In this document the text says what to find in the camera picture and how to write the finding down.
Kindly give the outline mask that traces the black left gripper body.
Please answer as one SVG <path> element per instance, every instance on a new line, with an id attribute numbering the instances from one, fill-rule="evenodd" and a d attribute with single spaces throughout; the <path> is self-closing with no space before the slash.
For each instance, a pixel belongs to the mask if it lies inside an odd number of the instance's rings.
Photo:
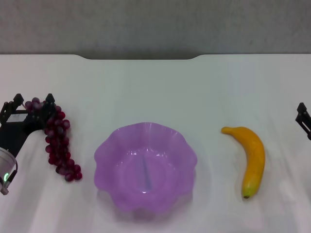
<path id="1" fill-rule="evenodd" d="M 11 115 L 5 113 L 0 122 L 0 147 L 17 157 L 28 136 L 46 126 L 46 110 L 17 110 Z"/>

